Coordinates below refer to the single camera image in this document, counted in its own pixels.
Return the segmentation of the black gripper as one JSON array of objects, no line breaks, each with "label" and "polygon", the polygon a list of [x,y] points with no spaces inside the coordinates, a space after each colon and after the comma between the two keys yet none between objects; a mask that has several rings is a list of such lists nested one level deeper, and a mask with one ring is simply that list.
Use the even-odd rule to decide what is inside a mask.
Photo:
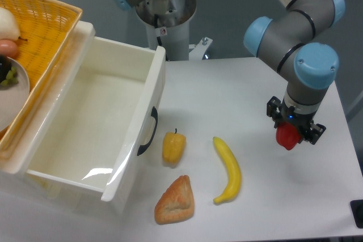
[{"label": "black gripper", "polygon": [[267,102],[267,116],[274,122],[274,128],[282,124],[290,124],[299,132],[303,141],[315,145],[326,127],[312,123],[316,114],[314,105],[302,105],[293,100],[284,99],[282,102],[275,96]]}]

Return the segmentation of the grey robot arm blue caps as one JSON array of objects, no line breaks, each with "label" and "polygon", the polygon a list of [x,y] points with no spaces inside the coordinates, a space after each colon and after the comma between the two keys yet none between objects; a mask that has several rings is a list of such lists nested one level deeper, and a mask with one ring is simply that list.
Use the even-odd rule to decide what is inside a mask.
[{"label": "grey robot arm blue caps", "polygon": [[[287,14],[278,21],[257,18],[247,28],[246,49],[284,78],[282,100],[267,103],[277,143],[291,150],[302,141],[315,144],[325,127],[314,116],[339,68],[339,57],[316,35],[336,24],[345,13],[344,0],[279,0]],[[196,0],[114,0],[124,11],[135,9],[144,23],[149,47],[165,48],[169,61],[190,59],[189,21]]]}]

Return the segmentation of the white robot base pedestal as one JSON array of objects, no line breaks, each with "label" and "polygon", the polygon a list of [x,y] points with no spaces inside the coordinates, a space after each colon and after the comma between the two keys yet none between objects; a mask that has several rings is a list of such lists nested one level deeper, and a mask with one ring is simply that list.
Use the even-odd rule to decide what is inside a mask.
[{"label": "white robot base pedestal", "polygon": [[145,0],[136,6],[136,14],[146,28],[150,49],[162,46],[168,61],[207,59],[213,40],[203,37],[189,42],[189,24],[196,13],[196,0]]}]

